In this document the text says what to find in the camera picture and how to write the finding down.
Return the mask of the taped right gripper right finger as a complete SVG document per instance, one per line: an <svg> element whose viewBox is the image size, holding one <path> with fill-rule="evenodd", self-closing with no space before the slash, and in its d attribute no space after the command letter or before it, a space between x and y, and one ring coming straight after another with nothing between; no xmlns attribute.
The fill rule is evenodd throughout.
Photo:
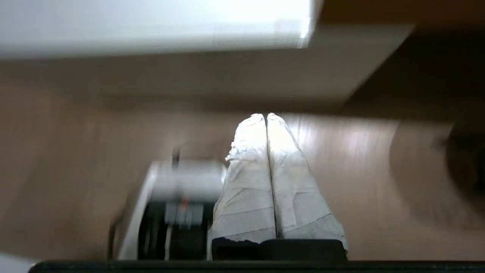
<svg viewBox="0 0 485 273"><path fill-rule="evenodd" d="M286 121L274 113L267 116L267 138L277 235L286 240L338 240L347 253L342 224Z"/></svg>

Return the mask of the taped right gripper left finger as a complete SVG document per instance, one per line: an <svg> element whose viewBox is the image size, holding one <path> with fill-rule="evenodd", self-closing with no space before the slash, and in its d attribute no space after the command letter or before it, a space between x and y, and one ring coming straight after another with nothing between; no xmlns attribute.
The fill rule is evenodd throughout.
<svg viewBox="0 0 485 273"><path fill-rule="evenodd" d="M259 259L261 244L277 238L262 114L239 123L225 159L223 192L213 210L211 259Z"/></svg>

